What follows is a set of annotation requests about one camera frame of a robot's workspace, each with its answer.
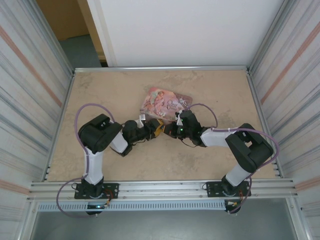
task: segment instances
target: blue floor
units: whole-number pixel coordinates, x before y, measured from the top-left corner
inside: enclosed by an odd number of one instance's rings
[[[90,35],[71,37],[59,43],[74,68],[101,68]]]

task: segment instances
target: white panel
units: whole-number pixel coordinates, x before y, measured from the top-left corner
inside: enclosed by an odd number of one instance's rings
[[[111,67],[248,65],[283,0],[88,0]]]

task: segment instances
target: purple cable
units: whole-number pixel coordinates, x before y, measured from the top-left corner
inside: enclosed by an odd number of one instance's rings
[[[247,131],[247,132],[252,132],[252,133],[256,133],[256,134],[260,134],[263,135],[267,138],[269,138],[272,142],[274,142],[275,144],[275,149],[276,149],[276,153],[274,154],[274,156],[266,161],[265,163],[263,163],[260,167],[258,167],[258,169],[262,168],[263,166],[273,162],[279,155],[279,151],[280,151],[280,146],[278,144],[278,142],[270,135],[264,133],[263,131],[259,131],[259,130],[255,130],[255,129],[250,129],[250,128],[230,128],[230,129],[215,129],[214,127],[211,127],[211,130],[213,132],[217,132],[217,133],[227,133],[227,132],[234,132],[234,131]],[[235,209],[231,210],[229,213],[232,214],[233,212],[235,212],[237,209],[239,209],[244,202],[246,201],[246,199],[249,196],[250,190],[251,190],[251,186],[252,186],[252,175],[255,174],[255,172],[251,173],[249,176],[246,177],[246,179],[250,179],[250,186],[249,186],[249,190],[245,196],[245,198],[243,199],[243,201],[239,204],[239,206],[237,206]]]
[[[209,109],[210,112],[213,114],[214,119],[215,119],[215,123],[216,123],[216,126],[213,126],[213,127],[214,127],[214,128],[217,128],[217,127],[218,127],[218,119],[217,119],[217,116],[216,116],[216,114],[214,113],[214,111],[212,111],[212,109],[211,109],[210,107],[208,107],[207,105],[205,105],[205,104],[203,104],[203,103],[195,103],[195,104],[192,104],[192,105],[188,106],[186,109],[189,110],[190,108],[192,108],[192,107],[194,107],[194,106],[203,106],[203,107],[206,107],[207,109]]]
[[[102,108],[103,110],[105,110],[109,116],[111,117],[111,120],[113,122],[115,122],[115,119],[114,119],[114,116],[112,115],[112,113],[104,106],[100,105],[100,104],[97,104],[97,103],[87,103],[85,105],[83,105],[82,107],[79,108],[79,110],[76,112],[75,114],[75,118],[74,118],[74,133],[75,133],[75,137],[76,139],[78,140],[79,144],[81,145],[81,147],[83,148],[84,152],[85,152],[85,158],[86,158],[86,169],[85,169],[85,175],[83,175],[82,177],[77,177],[77,178],[74,178],[74,179],[71,179],[67,182],[65,182],[61,187],[60,189],[58,190],[58,193],[56,194],[56,198],[55,198],[55,202],[56,202],[56,206],[58,207],[58,209],[65,215],[67,215],[68,217],[70,218],[75,218],[75,219],[86,219],[86,218],[90,218],[92,216],[76,216],[76,215],[72,215],[72,214],[69,214],[67,212],[65,212],[59,205],[59,195],[62,191],[62,189],[68,185],[69,183],[71,182],[75,182],[77,180],[82,180],[82,179],[85,179],[87,176],[88,176],[88,173],[89,173],[89,153],[88,153],[88,150],[85,148],[85,146],[83,145],[83,143],[81,142],[80,140],[80,137],[79,137],[79,134],[78,134],[78,118],[79,118],[79,115],[80,115],[80,112],[82,111],[82,109],[84,109],[85,107],[88,107],[88,106],[95,106],[95,107],[99,107],[99,108]]]

